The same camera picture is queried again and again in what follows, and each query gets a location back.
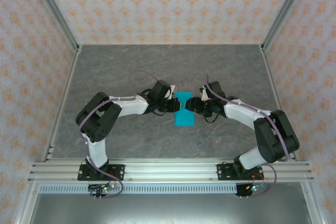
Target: black mounting plate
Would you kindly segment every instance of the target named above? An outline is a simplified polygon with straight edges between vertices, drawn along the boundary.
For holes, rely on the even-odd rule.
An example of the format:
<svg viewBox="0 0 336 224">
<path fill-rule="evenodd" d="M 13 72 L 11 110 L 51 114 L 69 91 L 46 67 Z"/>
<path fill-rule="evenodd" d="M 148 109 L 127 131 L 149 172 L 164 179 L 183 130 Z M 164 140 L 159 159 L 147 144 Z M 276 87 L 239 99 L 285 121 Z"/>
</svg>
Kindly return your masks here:
<svg viewBox="0 0 336 224">
<path fill-rule="evenodd" d="M 108 172 L 112 172 L 114 177 L 117 177 L 121 181 L 124 179 L 125 165 L 113 165 L 109 164 Z M 88 165 L 80 165 L 78 172 L 78 181 L 110 181 L 111 178 L 108 176 L 99 177 L 95 174 Z"/>
<path fill-rule="evenodd" d="M 260 170 L 262 170 L 261 167 L 254 167 L 250 170 L 246 170 L 247 172 L 238 176 L 236 171 L 233 169 L 233 163 L 217 164 L 218 180 L 253 180 L 253 173 L 264 176 L 263 173 L 260 173 Z M 262 180 L 262 178 L 256 176 L 255 180 Z"/>
</svg>

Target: blue cloth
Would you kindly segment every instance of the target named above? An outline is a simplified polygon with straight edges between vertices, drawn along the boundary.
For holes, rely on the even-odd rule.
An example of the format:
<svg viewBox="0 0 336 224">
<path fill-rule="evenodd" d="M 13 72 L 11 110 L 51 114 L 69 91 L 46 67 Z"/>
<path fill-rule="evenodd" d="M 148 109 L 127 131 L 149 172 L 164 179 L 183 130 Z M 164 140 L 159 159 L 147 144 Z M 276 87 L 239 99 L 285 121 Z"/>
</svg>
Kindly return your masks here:
<svg viewBox="0 0 336 224">
<path fill-rule="evenodd" d="M 181 103 L 181 109 L 175 112 L 175 126 L 195 126 L 194 112 L 185 109 L 185 103 L 193 97 L 192 92 L 177 92 L 174 97 Z"/>
</svg>

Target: aluminum frame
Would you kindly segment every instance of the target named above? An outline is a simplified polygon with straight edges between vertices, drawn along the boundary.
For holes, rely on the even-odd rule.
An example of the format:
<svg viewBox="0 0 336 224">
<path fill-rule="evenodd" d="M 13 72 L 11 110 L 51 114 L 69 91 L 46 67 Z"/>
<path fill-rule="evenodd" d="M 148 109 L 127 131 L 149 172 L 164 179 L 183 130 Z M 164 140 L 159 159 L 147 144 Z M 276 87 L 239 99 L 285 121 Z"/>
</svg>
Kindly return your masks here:
<svg viewBox="0 0 336 224">
<path fill-rule="evenodd" d="M 78 47 L 78 49 L 76 49 L 75 52 L 73 53 L 72 62 L 71 62 L 71 65 L 70 65 L 68 73 L 67 73 L 67 79 L 66 79 L 66 82 L 65 82 L 64 87 L 63 87 L 62 97 L 61 97 L 61 100 L 60 100 L 60 103 L 59 103 L 59 106 L 58 106 L 57 115 L 55 117 L 54 126 L 52 127 L 52 131 L 51 131 L 51 134 L 50 134 L 49 144 L 47 146 L 47 149 L 44 151 L 45 155 L 42 159 L 43 162 L 45 162 L 48 159 L 48 157 L 51 158 L 50 153 L 52 154 L 52 151 L 54 150 L 56 135 L 57 135 L 57 132 L 59 130 L 59 124 L 60 124 L 60 121 L 61 121 L 61 118 L 62 118 L 62 115 L 63 115 L 63 111 L 64 111 L 64 108 L 65 108 L 65 104 L 66 104 L 66 101 L 67 101 L 67 98 L 68 98 L 72 78 L 73 78 L 73 75 L 75 73 L 77 60 L 78 60 L 78 56 L 81 52 L 81 49 L 82 49 L 82 45 L 80 45 Z"/>
<path fill-rule="evenodd" d="M 77 181 L 82 159 L 52 158 L 44 163 L 34 163 L 29 183 L 87 183 Z M 222 183 L 217 178 L 216 165 L 232 163 L 225 158 L 118 158 L 110 159 L 110 164 L 124 164 L 124 183 Z M 314 181 L 309 162 L 296 162 L 294 158 L 286 163 L 273 164 L 278 182 Z M 274 181 L 270 167 L 264 166 L 265 182 Z M 228 180 L 227 183 L 245 183 L 251 180 Z"/>
<path fill-rule="evenodd" d="M 83 160 L 78 158 L 51 158 L 46 162 L 34 163 L 29 176 L 28 193 L 19 211 L 15 223 L 29 223 L 33 215 L 37 196 L 41 186 L 53 184 L 87 184 L 77 181 L 79 165 Z M 226 158 L 120 158 L 111 159 L 110 163 L 125 164 L 124 184 L 200 184 L 219 185 L 224 181 L 217 179 L 216 164 L 232 162 Z M 286 163 L 273 164 L 278 175 L 278 182 L 301 182 L 304 197 L 313 224 L 323 224 L 320 209 L 311 185 L 314 177 L 309 162 L 297 162 L 292 156 Z M 273 183 L 274 174 L 268 167 L 263 167 L 266 183 Z M 243 183 L 252 180 L 228 180 L 225 183 Z"/>
<path fill-rule="evenodd" d="M 284 23 L 288 13 L 290 12 L 293 4 L 295 3 L 295 0 L 285 0 L 283 3 L 283 6 L 281 7 L 278 16 L 274 20 L 265 40 L 263 43 L 263 49 L 266 51 L 270 45 L 272 44 L 272 41 L 276 34 L 278 33 L 280 27 Z"/>
<path fill-rule="evenodd" d="M 46 5 L 49 7 L 51 13 L 53 14 L 56 22 L 58 23 L 59 27 L 63 31 L 69 45 L 76 50 L 78 48 L 78 44 L 74 35 L 72 34 L 66 20 L 64 19 L 61 11 L 59 10 L 55 0 L 44 0 Z"/>
<path fill-rule="evenodd" d="M 265 48 L 262 45 L 259 45 L 259 48 L 260 48 L 261 55 L 263 56 L 262 58 L 265 63 L 266 71 L 267 71 L 268 78 L 269 78 L 269 81 L 270 81 L 270 84 L 273 90 L 273 95 L 275 97 L 277 107 L 282 110 L 281 102 L 280 102 L 279 95 L 278 95 L 278 92 L 275 86 L 275 82 L 274 82 L 274 79 L 273 79 L 273 76 L 270 70 Z M 293 156 L 296 161 L 300 160 L 299 154 L 296 151 L 293 153 Z M 322 201 L 320 197 L 318 196 L 319 194 L 318 186 L 315 183 L 301 182 L 301 188 L 302 188 L 303 195 L 307 203 L 307 207 L 308 207 L 308 211 L 309 211 L 309 215 L 312 220 L 312 223 L 327 224 L 328 221 L 327 221 L 326 213 L 324 212 L 323 209 L 321 209 Z"/>
<path fill-rule="evenodd" d="M 236 194 L 237 185 L 235 183 L 216 183 L 216 184 L 123 184 L 122 194 Z M 54 183 L 43 184 L 40 188 L 40 194 L 89 194 L 89 183 Z M 121 186 L 116 185 L 115 188 L 107 192 L 107 194 L 115 194 L 119 192 Z"/>
</svg>

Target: wall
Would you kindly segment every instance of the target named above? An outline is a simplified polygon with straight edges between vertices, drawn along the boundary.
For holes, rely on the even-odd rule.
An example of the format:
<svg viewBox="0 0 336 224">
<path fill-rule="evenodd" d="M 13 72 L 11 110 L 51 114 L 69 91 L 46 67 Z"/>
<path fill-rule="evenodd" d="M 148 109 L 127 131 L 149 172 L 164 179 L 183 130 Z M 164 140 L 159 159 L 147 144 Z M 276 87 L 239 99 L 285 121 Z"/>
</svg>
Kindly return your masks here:
<svg viewBox="0 0 336 224">
<path fill-rule="evenodd" d="M 285 0 L 56 0 L 80 44 L 259 44 Z"/>
<path fill-rule="evenodd" d="M 336 0 L 297 0 L 267 57 L 300 158 L 312 161 L 336 223 Z"/>
<path fill-rule="evenodd" d="M 43 0 L 0 0 L 0 223 L 43 156 L 72 55 Z"/>
</svg>

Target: white ventilation strip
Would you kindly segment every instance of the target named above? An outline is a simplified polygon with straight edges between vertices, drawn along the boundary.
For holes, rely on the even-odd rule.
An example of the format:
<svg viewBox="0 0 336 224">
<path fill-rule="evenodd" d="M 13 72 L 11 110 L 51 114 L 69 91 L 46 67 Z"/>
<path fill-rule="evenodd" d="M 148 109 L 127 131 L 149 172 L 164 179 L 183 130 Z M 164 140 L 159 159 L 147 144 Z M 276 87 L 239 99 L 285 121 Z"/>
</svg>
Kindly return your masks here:
<svg viewBox="0 0 336 224">
<path fill-rule="evenodd" d="M 110 191 L 114 194 L 120 185 Z M 87 184 L 42 184 L 40 194 L 87 194 Z M 126 184 L 123 194 L 235 194 L 234 183 L 215 184 Z"/>
</svg>

